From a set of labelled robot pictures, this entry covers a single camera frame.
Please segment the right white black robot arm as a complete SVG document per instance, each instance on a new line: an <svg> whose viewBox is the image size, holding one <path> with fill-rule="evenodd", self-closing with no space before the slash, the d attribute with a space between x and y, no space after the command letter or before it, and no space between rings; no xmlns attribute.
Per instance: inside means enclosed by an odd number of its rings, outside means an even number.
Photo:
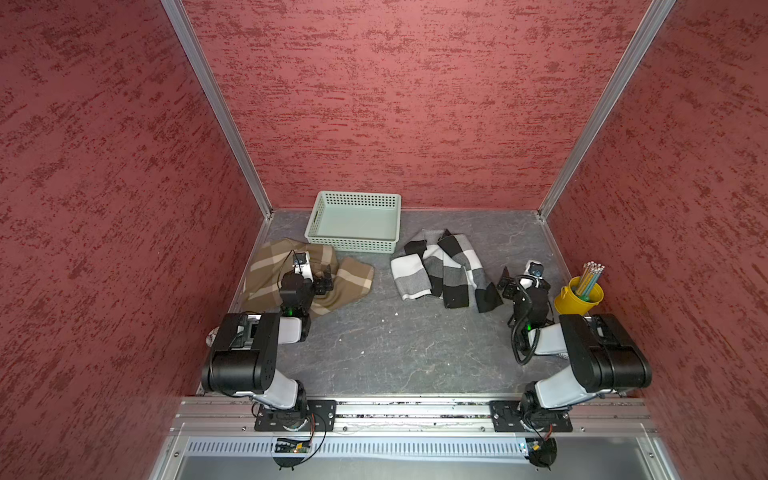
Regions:
<svg viewBox="0 0 768 480"><path fill-rule="evenodd" d="M502 274L502 296L513 304L508 325L517 364L526 366L536 357L562 357L569 363L529 383L520 399L491 402L495 431L568 432L574 406L650 385L651 366L620 321L591 312L604 298L599 284L604 270L599 263L586 263L554 299L538 262L529 262L521 275Z"/></svg>

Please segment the black white checkered scarf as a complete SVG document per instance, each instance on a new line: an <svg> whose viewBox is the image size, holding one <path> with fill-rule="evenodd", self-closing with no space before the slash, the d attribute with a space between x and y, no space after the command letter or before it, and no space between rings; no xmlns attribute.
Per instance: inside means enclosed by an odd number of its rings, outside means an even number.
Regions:
<svg viewBox="0 0 768 480"><path fill-rule="evenodd" d="M433 296L447 309L475 306L480 313L503 304L466 235L422 230L398 251L390 267L400 297Z"/></svg>

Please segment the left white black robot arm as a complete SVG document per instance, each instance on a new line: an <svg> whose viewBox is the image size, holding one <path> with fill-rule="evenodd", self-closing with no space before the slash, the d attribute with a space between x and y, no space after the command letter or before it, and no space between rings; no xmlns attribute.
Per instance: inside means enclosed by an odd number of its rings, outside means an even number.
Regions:
<svg viewBox="0 0 768 480"><path fill-rule="evenodd" d="M201 386L206 393L251 400L257 430L330 431L336 403L310 402L302 383L277 369L278 347L308 337L313 281L287 273L278 282L278 293L282 304L275 312L224 317L203 366Z"/></svg>

